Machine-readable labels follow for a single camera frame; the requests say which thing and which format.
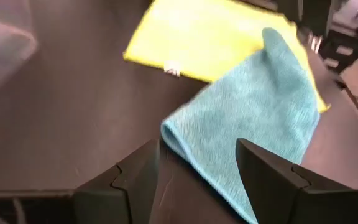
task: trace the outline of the towel tag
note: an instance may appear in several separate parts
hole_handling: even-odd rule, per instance
[[[169,60],[164,63],[164,72],[176,77],[180,77],[179,63]]]

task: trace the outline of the dark gray table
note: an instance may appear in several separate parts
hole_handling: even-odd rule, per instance
[[[0,88],[0,190],[70,189],[159,137],[160,122],[205,83],[122,60],[144,0],[31,0],[38,52]],[[303,165],[358,188],[358,118],[310,55],[332,107]],[[177,156],[162,151],[152,221],[239,222]]]

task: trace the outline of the yellow microfiber towel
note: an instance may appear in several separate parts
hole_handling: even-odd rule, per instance
[[[132,36],[124,59],[213,82],[263,48],[265,27],[281,34],[308,71],[318,110],[326,111],[328,107],[316,89],[305,49],[296,37],[296,25],[281,14],[241,2],[155,0]]]

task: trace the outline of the blue microfiber towel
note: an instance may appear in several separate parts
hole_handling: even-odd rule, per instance
[[[257,223],[236,164],[245,138],[299,164],[319,120],[316,95],[280,34],[201,90],[161,126],[163,140],[249,223]]]

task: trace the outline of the black device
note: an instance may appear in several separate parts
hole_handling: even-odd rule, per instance
[[[245,139],[237,140],[236,159],[259,224],[358,223],[358,190]]]
[[[75,190],[0,192],[0,223],[148,223],[159,153],[159,142],[149,141]]]

